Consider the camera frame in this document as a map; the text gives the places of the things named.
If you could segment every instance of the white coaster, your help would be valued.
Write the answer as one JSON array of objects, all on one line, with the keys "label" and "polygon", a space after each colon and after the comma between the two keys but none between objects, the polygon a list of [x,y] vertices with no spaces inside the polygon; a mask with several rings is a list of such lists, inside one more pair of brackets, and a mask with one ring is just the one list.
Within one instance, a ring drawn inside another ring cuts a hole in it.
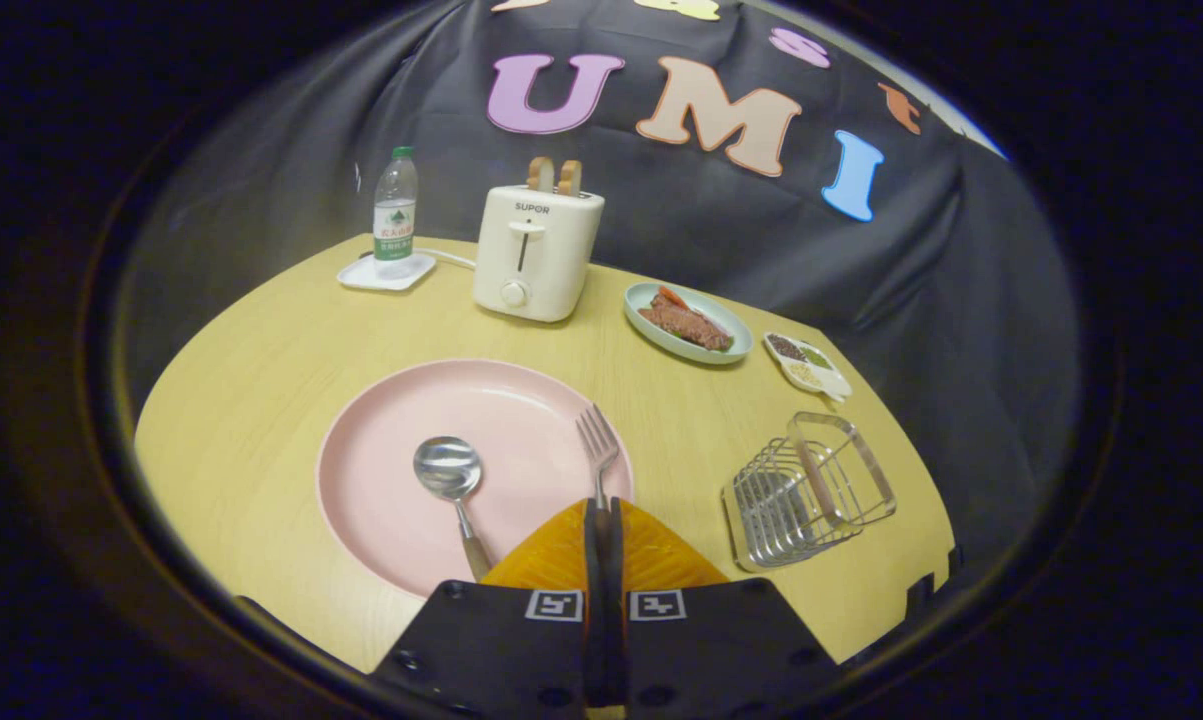
[{"label": "white coaster", "polygon": [[437,264],[437,258],[422,252],[415,252],[409,258],[405,258],[405,263],[409,263],[405,267],[410,270],[410,274],[402,278],[385,279],[374,273],[374,256],[367,255],[342,269],[339,272],[339,282],[344,284],[345,287],[355,287],[357,290],[408,290],[413,284],[419,281],[419,278],[432,270],[433,266]]}]

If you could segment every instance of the blue letter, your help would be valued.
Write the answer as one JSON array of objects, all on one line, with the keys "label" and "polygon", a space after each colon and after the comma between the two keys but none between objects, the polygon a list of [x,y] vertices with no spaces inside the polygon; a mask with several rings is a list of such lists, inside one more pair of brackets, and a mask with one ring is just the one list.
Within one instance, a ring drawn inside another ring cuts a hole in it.
[{"label": "blue letter", "polygon": [[867,206],[867,194],[872,190],[872,173],[877,165],[883,163],[885,155],[843,129],[835,137],[842,143],[842,163],[837,168],[837,179],[830,188],[824,188],[824,200],[849,218],[870,222],[872,210]]}]

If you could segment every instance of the letter m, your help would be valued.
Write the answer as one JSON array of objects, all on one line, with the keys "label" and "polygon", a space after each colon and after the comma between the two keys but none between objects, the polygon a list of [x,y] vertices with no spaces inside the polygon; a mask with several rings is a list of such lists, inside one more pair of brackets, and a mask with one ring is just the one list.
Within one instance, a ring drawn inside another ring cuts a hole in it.
[{"label": "letter m", "polygon": [[638,123],[638,132],[651,139],[682,145],[689,141],[685,114],[694,118],[698,142],[716,150],[739,131],[739,141],[725,148],[725,157],[761,175],[780,177],[783,136],[788,123],[801,114],[801,105],[787,95],[758,88],[730,102],[716,70],[683,58],[664,56],[668,83],[654,115]]}]

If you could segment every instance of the metal rack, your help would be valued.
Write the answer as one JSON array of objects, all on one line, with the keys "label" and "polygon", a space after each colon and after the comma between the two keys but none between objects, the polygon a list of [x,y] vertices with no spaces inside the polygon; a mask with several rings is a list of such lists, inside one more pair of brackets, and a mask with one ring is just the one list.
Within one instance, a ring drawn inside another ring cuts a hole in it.
[{"label": "metal rack", "polygon": [[799,563],[894,514],[876,456],[848,419],[796,413],[721,492],[743,570]]}]

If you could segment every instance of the spoon handle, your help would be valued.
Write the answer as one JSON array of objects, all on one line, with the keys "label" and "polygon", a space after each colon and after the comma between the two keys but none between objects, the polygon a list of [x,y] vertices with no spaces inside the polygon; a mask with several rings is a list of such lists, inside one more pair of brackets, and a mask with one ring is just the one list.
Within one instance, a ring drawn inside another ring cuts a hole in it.
[{"label": "spoon handle", "polygon": [[463,536],[463,553],[468,555],[468,569],[472,569],[472,578],[479,583],[490,575],[490,555],[486,553],[486,546],[481,545],[476,530],[472,529],[468,512],[463,510],[463,501],[456,500],[454,508],[460,512],[460,534]]},{"label": "spoon handle", "polygon": [[481,538],[463,538],[463,552],[468,555],[473,579],[478,583],[485,579],[486,575],[490,575],[490,557],[486,555],[486,546],[481,545]]}]

